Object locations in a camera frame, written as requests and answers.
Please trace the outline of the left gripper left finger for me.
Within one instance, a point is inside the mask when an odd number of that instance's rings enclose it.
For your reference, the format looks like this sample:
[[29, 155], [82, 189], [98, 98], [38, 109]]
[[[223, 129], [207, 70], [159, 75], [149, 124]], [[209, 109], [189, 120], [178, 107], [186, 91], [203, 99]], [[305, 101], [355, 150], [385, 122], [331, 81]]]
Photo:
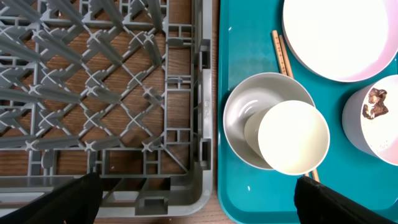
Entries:
[[89, 173], [1, 217], [2, 224], [92, 224], [103, 198], [97, 173]]

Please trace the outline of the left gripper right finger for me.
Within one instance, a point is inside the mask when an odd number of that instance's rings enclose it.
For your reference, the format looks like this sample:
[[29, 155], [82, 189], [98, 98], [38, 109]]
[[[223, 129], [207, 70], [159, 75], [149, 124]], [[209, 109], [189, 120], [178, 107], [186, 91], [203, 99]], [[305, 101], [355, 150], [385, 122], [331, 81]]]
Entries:
[[394, 223], [306, 176], [297, 179], [294, 204], [301, 224]]

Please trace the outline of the small pink bowl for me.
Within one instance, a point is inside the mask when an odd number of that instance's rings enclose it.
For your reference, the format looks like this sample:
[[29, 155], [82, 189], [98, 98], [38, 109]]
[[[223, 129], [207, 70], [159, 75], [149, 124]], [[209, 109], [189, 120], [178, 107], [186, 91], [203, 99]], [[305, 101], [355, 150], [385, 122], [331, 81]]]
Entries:
[[[363, 105], [372, 88], [387, 91], [387, 114], [372, 120], [363, 114]], [[346, 137], [357, 149], [388, 164], [397, 165], [397, 75], [390, 75], [353, 93], [342, 114]]]

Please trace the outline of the brown food scrap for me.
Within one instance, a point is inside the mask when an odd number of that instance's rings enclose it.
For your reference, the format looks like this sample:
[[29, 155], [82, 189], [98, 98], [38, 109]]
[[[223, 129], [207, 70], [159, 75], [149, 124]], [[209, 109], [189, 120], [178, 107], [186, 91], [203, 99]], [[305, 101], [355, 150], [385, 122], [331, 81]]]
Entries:
[[378, 116], [387, 114], [388, 108], [384, 104], [387, 91], [383, 89], [372, 88], [368, 94], [366, 103], [363, 105], [362, 114], [366, 119], [374, 119]]

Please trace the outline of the white paper cup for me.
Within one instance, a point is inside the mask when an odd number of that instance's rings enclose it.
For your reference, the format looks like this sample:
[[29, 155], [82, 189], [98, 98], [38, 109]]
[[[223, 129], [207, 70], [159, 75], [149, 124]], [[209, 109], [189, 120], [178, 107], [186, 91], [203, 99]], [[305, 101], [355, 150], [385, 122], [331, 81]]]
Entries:
[[330, 147], [330, 130], [321, 112], [298, 100], [253, 114], [244, 126], [244, 138], [271, 169], [286, 175], [315, 170]]

